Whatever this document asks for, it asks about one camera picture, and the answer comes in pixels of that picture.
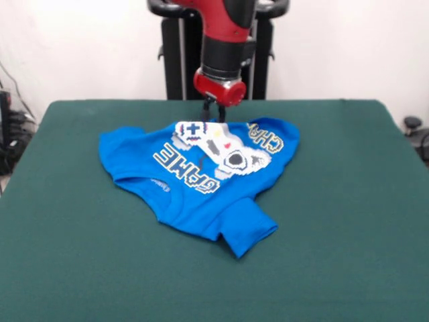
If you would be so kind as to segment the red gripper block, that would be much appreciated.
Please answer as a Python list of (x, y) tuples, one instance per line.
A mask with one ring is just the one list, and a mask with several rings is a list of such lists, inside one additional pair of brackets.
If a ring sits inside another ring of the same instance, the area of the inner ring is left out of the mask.
[(199, 68), (194, 73), (193, 79), (195, 89), (204, 97), (201, 121), (209, 121), (210, 106), (214, 100), (218, 103), (218, 122), (224, 123), (226, 119), (226, 107), (239, 105), (247, 91), (245, 83), (237, 80), (215, 80), (202, 73)]

